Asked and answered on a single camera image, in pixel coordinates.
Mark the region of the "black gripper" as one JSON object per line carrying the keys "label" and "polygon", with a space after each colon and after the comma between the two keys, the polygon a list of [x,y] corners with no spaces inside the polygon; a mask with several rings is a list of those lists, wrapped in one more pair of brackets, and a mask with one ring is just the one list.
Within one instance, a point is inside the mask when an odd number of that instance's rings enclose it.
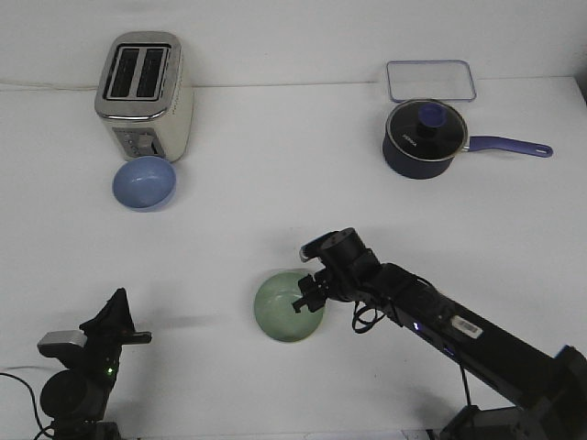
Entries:
{"label": "black gripper", "polygon": [[87,347],[87,372],[92,380],[116,380],[123,346],[151,342],[151,332],[135,329],[125,288],[118,288],[98,314],[80,324],[79,329],[95,336]]}
{"label": "black gripper", "polygon": [[347,227],[326,233],[300,248],[300,259],[319,259],[324,268],[314,276],[298,281],[302,296],[292,303],[299,314],[304,307],[310,313],[321,310],[327,299],[344,303],[364,302],[368,298],[366,279],[381,268],[357,231]]}

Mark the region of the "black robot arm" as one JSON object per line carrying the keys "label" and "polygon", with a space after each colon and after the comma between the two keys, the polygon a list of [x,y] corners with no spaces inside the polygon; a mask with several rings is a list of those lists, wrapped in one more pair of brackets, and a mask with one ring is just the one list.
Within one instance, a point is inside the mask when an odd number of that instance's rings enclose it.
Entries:
{"label": "black robot arm", "polygon": [[393,263],[381,263],[349,227],[324,234],[300,249],[303,261],[324,268],[298,282],[303,307],[316,312],[327,300],[354,303],[352,325],[388,317],[455,361],[506,398],[508,407],[467,404],[436,439],[583,439],[586,436],[586,358],[572,346],[550,357],[440,293]]}
{"label": "black robot arm", "polygon": [[139,332],[129,311],[127,291],[117,289],[104,308],[75,330],[48,332],[38,342],[39,353],[55,358],[64,370],[45,383],[42,411],[51,419],[55,439],[119,439],[115,422],[104,420],[116,384],[122,348],[151,342]]}

